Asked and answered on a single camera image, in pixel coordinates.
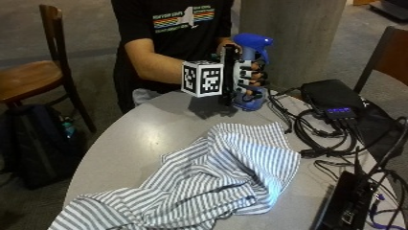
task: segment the black t-shirt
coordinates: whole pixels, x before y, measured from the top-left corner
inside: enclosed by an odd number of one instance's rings
[[[111,0],[120,35],[119,50],[128,41],[150,38],[154,51],[160,55],[184,60],[207,59],[215,38],[231,35],[232,3],[233,0]],[[120,66],[130,66],[128,59]],[[135,71],[130,78],[136,79],[135,88],[160,93],[179,89],[179,85],[139,79]]]

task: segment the black backpack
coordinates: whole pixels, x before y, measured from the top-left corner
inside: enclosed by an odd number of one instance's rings
[[[82,136],[51,107],[29,104],[1,115],[1,172],[21,177],[27,189],[70,177],[83,151]]]

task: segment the person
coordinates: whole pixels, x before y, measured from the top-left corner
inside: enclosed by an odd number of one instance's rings
[[[112,81],[126,113],[178,90],[182,61],[208,60],[231,41],[233,0],[110,0],[120,41]]]

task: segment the gray table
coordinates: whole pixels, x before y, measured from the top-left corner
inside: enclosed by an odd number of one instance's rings
[[[280,102],[295,114],[305,108],[303,102],[291,97],[283,98]],[[264,125],[276,121],[281,122],[267,105],[255,112],[244,112],[219,105],[216,97],[196,99],[184,93],[171,92],[155,98],[124,114],[93,144],[78,165],[65,205],[81,194],[138,187],[159,168],[159,156],[188,146],[217,123]],[[311,119],[311,123],[324,128],[320,121]],[[293,133],[287,137],[295,151],[307,149]],[[318,141],[329,145],[329,140]],[[300,160],[293,181],[267,214],[217,220],[215,230],[308,229],[328,186],[334,185],[312,163],[312,159]],[[361,155],[361,163],[366,169],[374,164],[368,153]],[[392,207],[394,204],[388,198],[381,209]],[[388,223],[389,217],[382,215],[376,219]],[[394,224],[402,225],[401,215]]]

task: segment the striped cloth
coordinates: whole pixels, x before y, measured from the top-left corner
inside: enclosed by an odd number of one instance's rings
[[[136,189],[79,195],[49,229],[211,229],[219,218],[265,213],[297,164],[279,123],[219,124],[162,156]]]

